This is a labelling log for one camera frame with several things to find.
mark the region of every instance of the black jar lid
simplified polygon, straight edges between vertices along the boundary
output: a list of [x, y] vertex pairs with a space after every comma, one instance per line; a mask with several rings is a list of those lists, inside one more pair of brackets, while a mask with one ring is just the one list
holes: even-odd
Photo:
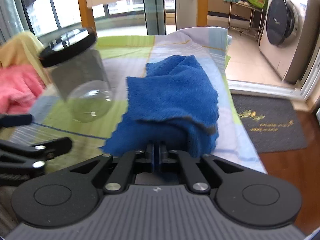
[[39, 60], [43, 67], [55, 66], [84, 52], [95, 41], [96, 36], [92, 28], [75, 29], [51, 41], [40, 53]]

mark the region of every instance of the window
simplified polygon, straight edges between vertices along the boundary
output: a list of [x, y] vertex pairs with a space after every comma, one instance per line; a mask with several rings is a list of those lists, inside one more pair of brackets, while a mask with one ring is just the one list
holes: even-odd
[[51, 8], [50, 0], [36, 0], [27, 7], [29, 19], [36, 36], [55, 31], [58, 29]]
[[[174, 0], [164, 0], [165, 8], [174, 9]], [[37, 37], [81, 22], [77, 0], [22, 0], [30, 30]], [[140, 14], [143, 0], [121, 0], [92, 7], [94, 18]]]
[[109, 14], [127, 13], [133, 11], [143, 11], [143, 0], [132, 0], [128, 4], [128, 0], [117, 1], [115, 3], [108, 3]]
[[164, 0], [165, 9], [175, 9], [175, 0]]
[[53, 0], [53, 3], [62, 28], [81, 22], [77, 0]]
[[132, 4], [143, 4], [143, 0], [132, 0]]
[[92, 7], [93, 17], [99, 18], [105, 16], [103, 4]]

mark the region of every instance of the clear glass jar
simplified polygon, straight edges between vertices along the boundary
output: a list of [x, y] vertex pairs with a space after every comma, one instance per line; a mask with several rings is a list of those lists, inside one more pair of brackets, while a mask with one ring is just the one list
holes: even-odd
[[40, 53], [52, 81], [75, 120], [92, 122], [112, 106], [112, 91], [92, 29], [65, 33]]

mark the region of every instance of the curtain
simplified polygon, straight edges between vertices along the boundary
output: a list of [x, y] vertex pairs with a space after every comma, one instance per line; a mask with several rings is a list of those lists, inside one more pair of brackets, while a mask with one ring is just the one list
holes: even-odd
[[19, 32], [23, 26], [14, 0], [0, 0], [0, 44]]

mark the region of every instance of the tiled floor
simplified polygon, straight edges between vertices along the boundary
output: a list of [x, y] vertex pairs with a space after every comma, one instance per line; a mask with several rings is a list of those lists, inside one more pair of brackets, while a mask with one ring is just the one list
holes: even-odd
[[[176, 30], [175, 24], [167, 24], [167, 34]], [[111, 28], [107, 30], [97, 31], [98, 37], [104, 36], [121, 36], [121, 35], [147, 35], [147, 27], [145, 25]]]
[[234, 30], [228, 30], [228, 34], [232, 36], [232, 43], [228, 51], [231, 59], [226, 68], [228, 80], [294, 87], [281, 81], [260, 53], [258, 43], [254, 38], [244, 34], [240, 35]]

